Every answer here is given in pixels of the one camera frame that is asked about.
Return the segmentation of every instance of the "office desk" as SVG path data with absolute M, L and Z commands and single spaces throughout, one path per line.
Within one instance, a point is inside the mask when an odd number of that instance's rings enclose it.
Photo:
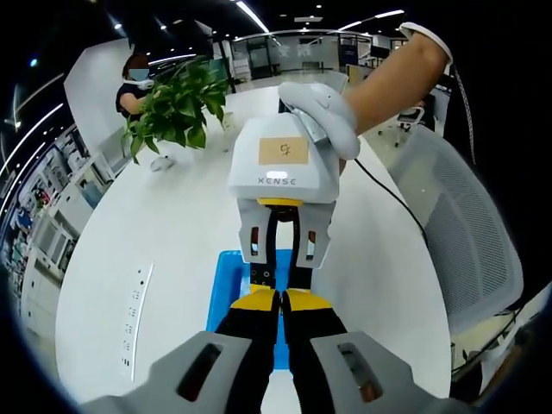
M 276 112 L 274 88 L 229 97 L 238 119 Z M 220 139 L 217 128 L 208 140 Z M 205 328 L 218 255 L 239 249 L 240 218 L 226 189 L 231 153 L 206 150 L 193 168 L 151 173 L 156 154 L 140 152 L 95 209 L 74 251 L 60 294 L 56 352 L 62 383 L 79 402 L 142 384 L 151 364 Z M 367 143 L 360 160 L 394 191 Z M 329 298 L 349 329 L 363 329 L 412 366 L 415 381 L 449 393 L 449 330 L 441 291 L 417 225 L 353 163 L 330 229 L 332 243 L 313 290 Z M 277 247 L 289 248 L 291 225 Z M 120 374 L 121 333 L 137 268 L 154 270 L 135 357 L 135 381 Z M 271 377 L 263 408 L 299 412 L 288 372 Z

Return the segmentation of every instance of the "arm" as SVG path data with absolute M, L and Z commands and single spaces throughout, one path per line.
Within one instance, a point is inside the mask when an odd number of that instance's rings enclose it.
M 437 83 L 448 55 L 429 37 L 415 33 L 345 98 L 357 118 L 357 133 L 415 106 Z
M 146 102 L 146 97 L 136 99 L 132 93 L 124 93 L 119 98 L 119 104 L 127 110 L 130 115 L 139 114 L 144 102 Z

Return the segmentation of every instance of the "green leaves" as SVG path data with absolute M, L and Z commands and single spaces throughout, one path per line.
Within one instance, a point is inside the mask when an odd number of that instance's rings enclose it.
M 222 122 L 224 118 L 223 105 L 226 103 L 224 95 L 222 93 L 210 92 L 203 95 L 203 100 L 207 110 L 216 116 L 219 122 Z
M 170 77 L 162 77 L 163 84 L 155 85 L 143 104 L 140 120 L 128 123 L 122 148 L 130 138 L 130 153 L 136 163 L 136 154 L 144 144 L 159 153 L 157 141 L 205 148 L 207 120 L 203 109 L 219 122 L 224 118 L 228 84 L 218 78 L 220 73 L 212 71 L 204 58 L 185 62 Z
M 140 151 L 143 143 L 144 137 L 136 134 L 132 140 L 132 143 L 130 144 L 130 154 L 132 155 L 132 159 L 135 161 L 135 164 L 140 164 L 136 159 L 136 155 L 138 154 L 138 151 Z
M 144 136 L 144 141 L 146 142 L 146 145 L 149 149 L 151 149 L 152 151 L 154 151 L 155 153 L 159 153 L 159 149 L 157 148 L 157 146 L 155 145 L 155 142 L 154 142 L 154 136 L 153 135 L 146 135 Z
M 205 131 L 200 124 L 195 125 L 188 130 L 188 143 L 190 144 L 190 147 L 205 148 Z
M 178 97 L 176 104 L 182 115 L 190 116 L 192 118 L 195 117 L 196 110 L 194 108 L 193 99 L 190 95 Z

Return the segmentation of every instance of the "power outlet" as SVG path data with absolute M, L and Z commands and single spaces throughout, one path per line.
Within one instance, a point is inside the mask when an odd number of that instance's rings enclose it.
M 149 269 L 143 268 L 133 272 L 129 280 L 129 289 L 125 314 L 122 318 L 122 333 L 119 341 L 119 367 L 121 374 L 135 380 L 136 342 L 140 328 L 141 311 L 146 298 L 147 287 L 154 272 L 154 264 Z

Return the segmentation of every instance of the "white mesh chair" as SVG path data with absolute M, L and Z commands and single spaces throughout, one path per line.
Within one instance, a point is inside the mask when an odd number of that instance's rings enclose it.
M 515 302 L 521 264 L 489 193 L 442 137 L 418 125 L 390 169 L 425 228 L 451 334 Z
M 410 132 L 412 127 L 420 123 L 424 113 L 425 110 L 421 106 L 414 106 L 398 114 L 398 133 L 395 140 L 395 147 L 398 147 L 404 141 L 405 135 Z

